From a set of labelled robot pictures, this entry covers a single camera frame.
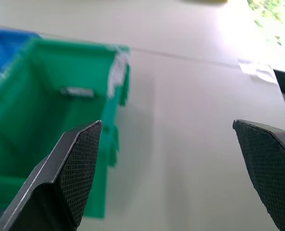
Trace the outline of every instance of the green foliage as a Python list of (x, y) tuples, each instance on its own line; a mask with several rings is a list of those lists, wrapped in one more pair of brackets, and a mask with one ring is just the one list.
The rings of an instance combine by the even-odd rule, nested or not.
[(266, 40), (285, 46), (285, 0), (247, 0)]

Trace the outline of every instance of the textured gripper pad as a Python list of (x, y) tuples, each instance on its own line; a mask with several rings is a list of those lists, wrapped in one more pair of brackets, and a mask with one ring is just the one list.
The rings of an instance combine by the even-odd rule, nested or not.
[(270, 133), (246, 122), (234, 129), (251, 182), (267, 212), (281, 231), (285, 230), (285, 149)]
[(98, 123), (79, 135), (61, 172), (60, 187), (76, 227), (92, 188), (100, 131), (101, 123)]

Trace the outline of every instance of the plastic bin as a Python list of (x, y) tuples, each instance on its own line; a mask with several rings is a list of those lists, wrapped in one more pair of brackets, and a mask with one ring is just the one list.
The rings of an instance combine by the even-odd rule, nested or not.
[[(125, 105), (129, 86), (127, 61), (123, 59), (122, 70), (116, 60), (128, 52), (127, 47), (34, 38), (2, 73), (0, 207), (11, 202), (63, 132), (100, 119), (97, 167), (84, 215), (104, 217), (107, 168), (115, 164), (119, 146), (114, 120), (118, 104)], [(120, 76), (123, 83), (111, 85)], [(111, 86), (114, 94), (108, 96)], [(79, 91), (66, 94), (64, 89), (69, 88), (91, 90), (94, 97)]]
[(0, 69), (26, 44), (31, 37), (39, 37), (32, 32), (0, 29)]

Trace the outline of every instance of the white table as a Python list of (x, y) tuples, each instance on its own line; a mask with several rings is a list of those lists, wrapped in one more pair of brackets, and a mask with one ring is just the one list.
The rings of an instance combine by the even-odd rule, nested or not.
[(269, 51), (244, 26), (247, 12), (233, 7), (190, 0), (0, 1), (1, 26), (132, 48), (106, 218), (85, 218), (79, 231), (277, 230), (251, 184), (232, 123), (285, 130), (285, 103), (276, 83), (240, 70), (236, 57), (263, 60)]

